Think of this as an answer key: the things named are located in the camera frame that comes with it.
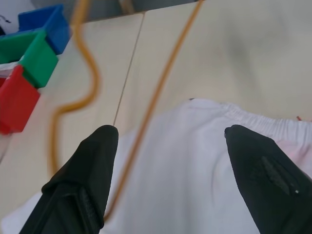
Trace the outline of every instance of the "table surface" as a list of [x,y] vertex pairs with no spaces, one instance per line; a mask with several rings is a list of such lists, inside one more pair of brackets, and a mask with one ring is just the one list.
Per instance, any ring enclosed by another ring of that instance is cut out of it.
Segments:
[[[302,14],[291,0],[246,1],[250,0],[204,2],[156,113],[189,98],[208,98],[233,102],[269,117],[312,118],[312,109],[307,108],[312,87],[309,11]],[[116,126],[123,135],[140,123],[195,4],[148,11],[141,30],[142,15],[88,23],[86,39],[101,67],[104,93],[88,109],[64,118],[60,139],[63,162],[95,128],[113,123],[126,77]],[[85,65],[69,44],[24,132],[13,137],[0,164],[0,200],[5,201],[1,202],[0,218],[30,198],[49,178],[46,131],[51,110],[82,96],[88,79]]]
[[[208,98],[268,117],[312,119],[312,17],[291,1],[247,1],[203,3],[156,113]],[[121,134],[140,123],[195,4],[145,13],[116,121]]]
[[[103,82],[96,102],[66,115],[61,123],[62,163],[98,126],[113,124],[143,15],[85,24],[85,40],[95,56]],[[55,107],[84,96],[91,87],[89,71],[72,40],[50,78],[24,129],[14,134],[0,164],[0,219],[40,191],[50,178],[47,132]]]

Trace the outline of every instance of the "white cloth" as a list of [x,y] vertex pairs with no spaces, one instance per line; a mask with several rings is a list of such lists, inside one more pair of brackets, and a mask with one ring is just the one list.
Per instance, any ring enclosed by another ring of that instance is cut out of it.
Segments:
[[[227,152],[224,130],[234,124],[281,142],[312,176],[312,123],[194,99],[153,119],[117,210],[101,233],[258,234]],[[136,133],[119,140],[108,206]],[[2,228],[13,221],[4,219]]]
[[30,213],[39,201],[42,193],[35,194],[26,203],[13,211],[1,221],[1,229],[3,234],[17,234],[21,231]]

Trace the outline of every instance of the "orange wire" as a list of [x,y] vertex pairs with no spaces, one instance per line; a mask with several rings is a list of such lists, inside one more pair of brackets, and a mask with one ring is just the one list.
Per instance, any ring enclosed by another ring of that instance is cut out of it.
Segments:
[[142,140],[144,138],[144,135],[146,133],[146,130],[149,126],[149,123],[151,121],[151,118],[153,116],[153,112],[155,110],[155,107],[156,107],[156,104],[159,100],[159,97],[160,97],[160,94],[161,94],[161,91],[164,87],[164,84],[166,83],[166,80],[169,76],[169,73],[171,71],[171,68],[173,66],[173,63],[174,61],[176,60],[176,57],[181,49],[181,46],[196,18],[196,16],[198,15],[198,12],[202,6],[202,3],[203,3],[203,0],[199,0],[195,9],[193,10],[190,18],[188,19],[186,25],[184,26],[184,29],[178,39],[178,41],[176,42],[175,44],[175,47],[169,57],[169,60],[165,66],[165,69],[163,70],[162,72],[162,75],[159,79],[159,82],[158,82],[158,85],[155,89],[155,92],[153,94],[153,97],[150,101],[150,104],[148,106],[148,109],[145,113],[145,116],[144,116],[144,119],[143,119],[143,122],[140,126],[140,129],[139,129],[139,132],[138,132],[138,135],[136,137],[136,140],[135,140],[135,143],[133,144],[133,147],[130,151],[130,154],[129,154],[129,157],[128,157],[128,161],[126,163],[126,166],[124,168],[124,171],[121,175],[121,178],[119,180],[119,185],[117,187],[117,190],[115,191],[114,193],[114,196],[113,196],[113,201],[111,203],[111,206],[109,207],[108,211],[106,212],[105,216],[104,216],[104,221],[107,221],[111,218],[115,208],[116,208],[116,204],[118,203],[119,199],[120,199],[120,196],[121,196],[121,193],[126,185],[126,182],[127,182],[127,178],[128,178],[128,175],[133,167],[133,163],[135,161],[135,158],[137,156],[137,152],[140,148],[140,145],[142,143]]
[[77,3],[75,8],[75,12],[72,19],[72,24],[74,25],[74,42],[76,44],[77,49],[80,51],[82,57],[84,58],[85,62],[87,63],[92,78],[93,84],[89,93],[82,98],[73,103],[69,103],[63,106],[58,107],[53,116],[52,116],[52,123],[51,123],[51,130],[50,130],[50,171],[52,175],[54,175],[59,169],[59,161],[58,161],[58,136],[59,136],[59,121],[63,114],[76,111],[86,107],[87,105],[91,104],[91,102],[97,97],[98,95],[98,87],[100,81],[100,73],[98,71],[97,64],[92,57],[91,53],[89,52],[87,46],[85,45],[82,37],[82,26],[86,14],[89,9],[89,0],[80,0]]

